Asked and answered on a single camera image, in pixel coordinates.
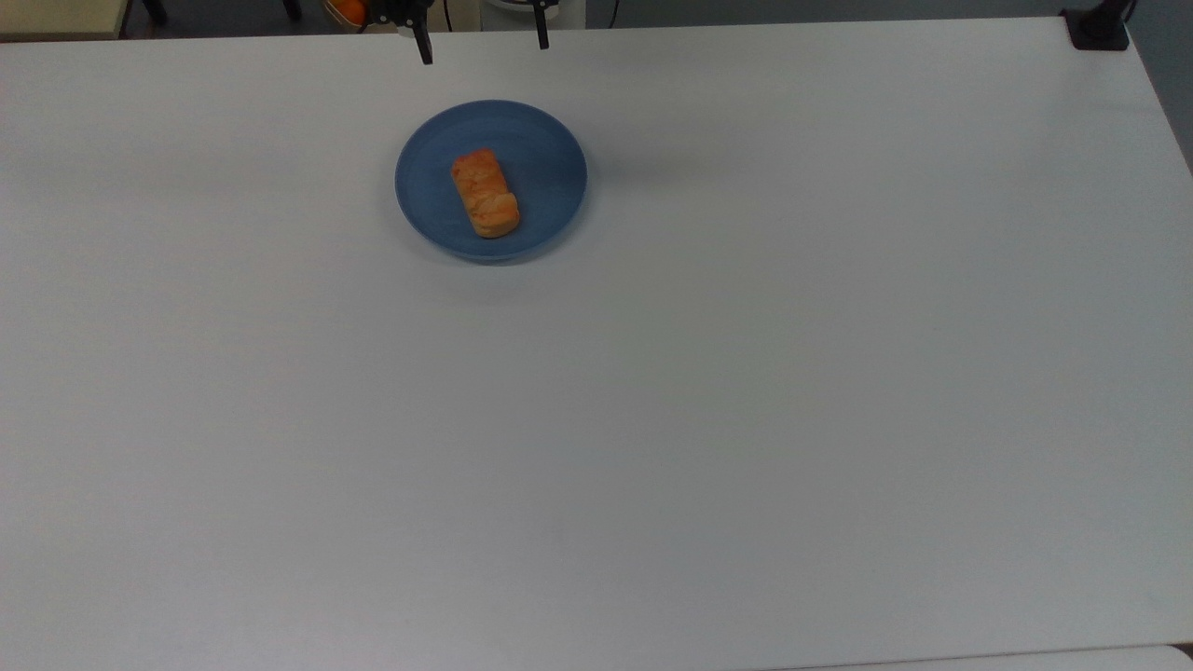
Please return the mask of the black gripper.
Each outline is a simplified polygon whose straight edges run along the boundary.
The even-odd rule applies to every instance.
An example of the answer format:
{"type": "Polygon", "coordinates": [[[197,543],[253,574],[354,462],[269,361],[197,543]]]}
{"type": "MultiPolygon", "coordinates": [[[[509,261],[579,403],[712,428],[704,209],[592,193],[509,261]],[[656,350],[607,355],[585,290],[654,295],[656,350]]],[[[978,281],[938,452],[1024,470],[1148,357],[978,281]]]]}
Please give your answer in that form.
{"type": "MultiPolygon", "coordinates": [[[[370,21],[372,24],[392,24],[400,27],[410,27],[412,35],[418,43],[418,54],[424,64],[433,63],[433,47],[429,39],[429,26],[427,16],[432,1],[420,0],[372,0],[370,4],[370,21]]],[[[550,47],[548,33],[548,10],[554,7],[551,0],[534,0],[532,11],[534,17],[534,30],[540,44],[540,50],[550,47]]]]}

